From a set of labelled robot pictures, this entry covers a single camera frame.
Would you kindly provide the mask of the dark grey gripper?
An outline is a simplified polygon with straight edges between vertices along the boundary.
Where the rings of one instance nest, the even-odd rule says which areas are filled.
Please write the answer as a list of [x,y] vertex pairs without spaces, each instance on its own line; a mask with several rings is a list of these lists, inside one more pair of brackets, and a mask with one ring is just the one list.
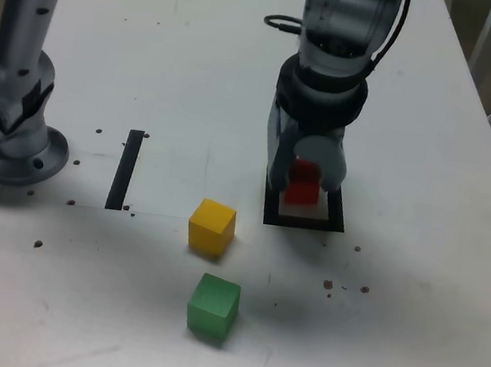
[[346,125],[326,119],[300,118],[298,125],[274,100],[267,123],[267,182],[272,190],[282,192],[288,187],[295,156],[320,167],[322,190],[339,189],[347,170],[345,132]]

